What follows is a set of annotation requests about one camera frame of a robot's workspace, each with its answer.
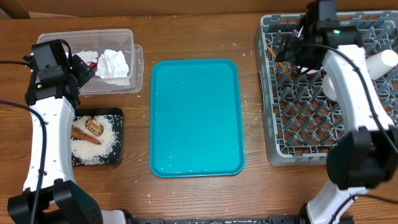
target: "orange carrot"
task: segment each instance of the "orange carrot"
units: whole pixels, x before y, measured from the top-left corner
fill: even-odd
[[[101,144],[97,139],[89,136],[88,134],[80,131],[77,128],[72,128],[72,137],[80,139],[80,140],[86,140],[86,141],[89,141],[94,144]]]

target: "teal tray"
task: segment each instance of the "teal tray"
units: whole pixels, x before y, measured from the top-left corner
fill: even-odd
[[[244,167],[238,69],[228,59],[152,69],[149,164],[159,177],[235,175]]]

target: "wooden tabletop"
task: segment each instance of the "wooden tabletop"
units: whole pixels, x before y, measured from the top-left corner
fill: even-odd
[[[122,162],[74,167],[77,184],[102,209],[128,209],[137,218],[267,217],[297,214],[326,182],[325,166],[275,167],[267,161],[262,94],[253,37],[262,14],[140,16],[0,21],[0,60],[22,60],[40,34],[131,29],[144,50],[144,84],[137,94],[81,97],[81,108],[120,107]],[[161,60],[229,58],[238,67],[246,165],[231,177],[161,179],[149,169],[150,76]],[[0,65],[0,99],[24,103],[28,68]],[[30,162],[30,115],[0,105],[0,223],[12,223],[9,197],[22,193]],[[398,200],[398,175],[371,193]],[[398,208],[360,199],[348,210],[358,223],[397,223]]]

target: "clear plastic container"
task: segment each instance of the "clear plastic container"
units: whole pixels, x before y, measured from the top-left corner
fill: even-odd
[[[68,42],[72,53],[97,51],[98,58],[106,49],[121,50],[129,66],[127,77],[100,78],[94,76],[80,89],[81,95],[137,93],[142,88],[144,58],[142,47],[134,45],[134,38],[129,29],[84,30],[42,34],[37,43],[55,39]]]

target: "gray crate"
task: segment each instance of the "gray crate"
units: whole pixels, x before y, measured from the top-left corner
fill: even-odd
[[[329,150],[343,135],[343,117],[338,103],[322,89],[324,72],[298,76],[297,67],[284,62],[289,77],[268,51],[277,52],[283,37],[297,34],[302,14],[267,15],[254,39],[257,72],[264,102],[264,135],[268,161],[275,166],[326,163]],[[368,56],[386,49],[398,51],[398,11],[338,13],[343,26],[356,26]],[[374,80],[383,107],[398,122],[398,68]]]

